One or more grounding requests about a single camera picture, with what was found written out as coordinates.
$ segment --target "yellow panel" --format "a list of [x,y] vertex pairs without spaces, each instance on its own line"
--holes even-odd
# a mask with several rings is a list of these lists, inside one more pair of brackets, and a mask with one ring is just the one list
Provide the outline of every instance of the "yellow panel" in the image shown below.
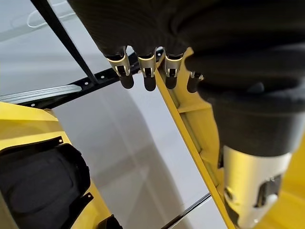
[[[62,137],[64,143],[71,144],[51,110],[0,103],[0,126],[0,150],[58,136]],[[95,229],[99,222],[111,215],[92,181],[87,192],[94,199],[77,218],[73,229]]]
[[[185,56],[192,53],[188,50]],[[177,86],[166,89],[164,71],[157,73],[157,85],[167,107],[192,155],[200,174],[209,188],[228,228],[234,228],[223,202],[224,171],[217,168],[219,138],[212,108],[197,93],[187,92],[189,72],[184,64],[178,76]],[[278,202],[255,229],[305,229],[305,137],[300,149],[294,153],[283,179]]]
[[203,179],[205,181],[206,186],[208,187],[208,189],[214,199],[216,206],[218,207],[218,210],[220,211],[220,213],[224,219],[224,222],[226,223],[226,225],[229,229],[234,229],[234,225],[230,221],[229,216],[225,211],[224,204],[221,200],[221,197],[219,196],[217,189],[216,189],[211,177],[209,176],[209,173],[208,173],[206,167],[204,166],[203,161],[200,158],[200,155],[196,149],[196,146],[193,143],[193,140],[192,140],[190,134],[188,133],[188,131],[183,123],[183,120],[175,106],[175,103],[173,102],[173,100],[170,96],[170,93],[166,89],[166,86],[165,86],[163,79],[161,78],[158,70],[156,71],[156,80],[157,80],[158,88],[162,94],[162,97],[180,131],[182,138],[184,139],[184,141],[186,143],[188,150],[191,153],[191,156],[192,156],[201,176],[203,177]]

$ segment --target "metal bar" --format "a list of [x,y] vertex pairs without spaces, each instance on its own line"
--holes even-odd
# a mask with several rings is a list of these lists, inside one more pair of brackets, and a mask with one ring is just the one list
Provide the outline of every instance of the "metal bar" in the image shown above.
[[173,218],[170,222],[168,222],[164,227],[161,229],[171,229],[175,225],[177,225],[187,214],[189,214],[191,211],[193,211],[195,208],[197,208],[202,203],[206,202],[211,197],[210,193],[207,193],[204,197],[196,201],[194,204],[192,204],[190,207],[188,207],[182,214],[176,216]]
[[77,85],[65,85],[59,87],[50,87],[28,92],[19,92],[7,95],[0,95],[0,102],[10,104],[21,104],[33,100],[47,99],[59,95],[70,94],[81,91],[81,87]]
[[[157,58],[156,60],[159,61],[163,56],[163,49],[158,50],[156,52]],[[135,53],[128,56],[129,62],[130,62],[130,70],[132,74],[137,74],[140,70],[140,66],[138,63],[138,58]],[[83,79],[77,80],[75,82],[72,82],[70,85],[76,85],[81,87],[81,91],[72,93],[72,94],[66,94],[66,95],[59,95],[52,98],[45,98],[45,99],[38,99],[38,100],[31,100],[25,103],[19,103],[19,105],[23,106],[29,106],[29,107],[35,107],[39,109],[53,109],[59,105],[62,105],[64,103],[67,103],[71,100],[77,99],[79,97],[82,97],[88,93],[94,92],[98,89],[101,89],[103,87],[106,87],[112,83],[115,83],[119,81],[119,76],[116,74],[116,72],[112,69],[106,69],[104,71],[101,71],[99,73],[95,74],[95,78],[98,80],[98,84],[90,83],[88,78],[85,77]]]
[[75,61],[79,64],[82,70],[86,73],[88,78],[90,79],[91,83],[98,84],[97,79],[95,78],[94,74],[89,69],[88,65],[86,64],[85,60],[82,58],[81,54],[78,52],[77,48],[73,44],[71,38],[65,31],[64,27],[62,26],[61,22],[58,20],[56,14],[52,10],[51,6],[49,5],[47,0],[31,0],[33,5],[36,7],[38,12],[41,16],[45,19],[47,24],[62,42],[62,44],[66,47]]

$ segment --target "white surface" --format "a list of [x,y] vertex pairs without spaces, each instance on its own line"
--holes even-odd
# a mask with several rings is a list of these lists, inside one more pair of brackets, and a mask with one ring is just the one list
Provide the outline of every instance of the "white surface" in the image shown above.
[[212,198],[187,214],[173,229],[224,229],[226,225],[218,217],[219,213]]
[[[24,27],[34,10],[28,0],[19,0],[17,8],[15,1],[1,1],[0,14],[9,20],[0,24],[0,94],[84,77],[49,27]],[[18,26],[11,23],[16,20]],[[76,17],[63,24],[94,73],[110,67]],[[134,80],[131,90],[114,83],[55,113],[123,228],[158,229],[208,190],[159,91],[147,92],[141,75]],[[215,205],[212,208],[202,214],[211,212],[222,221]]]

